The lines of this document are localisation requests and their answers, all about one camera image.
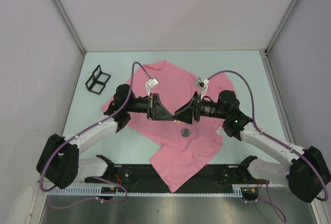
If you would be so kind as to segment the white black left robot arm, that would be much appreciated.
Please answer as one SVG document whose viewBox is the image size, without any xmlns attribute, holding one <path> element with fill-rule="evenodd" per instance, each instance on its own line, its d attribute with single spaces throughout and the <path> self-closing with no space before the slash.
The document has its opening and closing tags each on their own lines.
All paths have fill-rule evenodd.
<svg viewBox="0 0 331 224">
<path fill-rule="evenodd" d="M 163 106 L 159 94 L 136 97 L 132 87 L 117 87 L 113 100 L 104 112 L 106 118 L 67 139 L 51 135 L 36 165 L 37 172 L 55 187 L 68 187 L 79 174 L 80 155 L 103 138 L 121 131 L 131 120 L 130 113 L 146 114 L 151 121 L 173 121 L 173 115 Z"/>
</svg>

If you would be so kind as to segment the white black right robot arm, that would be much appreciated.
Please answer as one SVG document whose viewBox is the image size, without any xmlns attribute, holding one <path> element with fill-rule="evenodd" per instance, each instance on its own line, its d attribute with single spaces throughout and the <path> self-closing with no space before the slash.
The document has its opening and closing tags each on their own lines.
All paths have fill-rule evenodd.
<svg viewBox="0 0 331 224">
<path fill-rule="evenodd" d="M 322 200 L 327 201 L 326 185 L 330 182 L 330 171 L 322 153 L 313 146 L 306 149 L 265 133 L 240 110 L 239 105 L 233 91 L 219 93 L 217 102 L 203 100 L 200 94 L 194 93 L 188 103 L 175 111 L 174 119 L 187 124 L 198 122 L 202 116 L 222 119 L 227 136 L 250 144 L 276 160 L 272 163 L 248 157 L 247 165 L 238 171 L 242 182 L 251 183 L 258 178 L 288 186 L 306 203 L 319 199 L 318 195 L 323 191 L 325 197 Z"/>
</svg>

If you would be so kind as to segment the round portrait pin badge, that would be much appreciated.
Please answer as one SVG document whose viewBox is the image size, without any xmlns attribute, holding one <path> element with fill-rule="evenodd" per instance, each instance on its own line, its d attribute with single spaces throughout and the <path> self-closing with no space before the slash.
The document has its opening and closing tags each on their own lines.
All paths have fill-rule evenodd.
<svg viewBox="0 0 331 224">
<path fill-rule="evenodd" d="M 190 130 L 184 128 L 184 129 L 182 129 L 181 134 L 183 137 L 188 137 L 188 136 L 190 136 Z"/>
</svg>

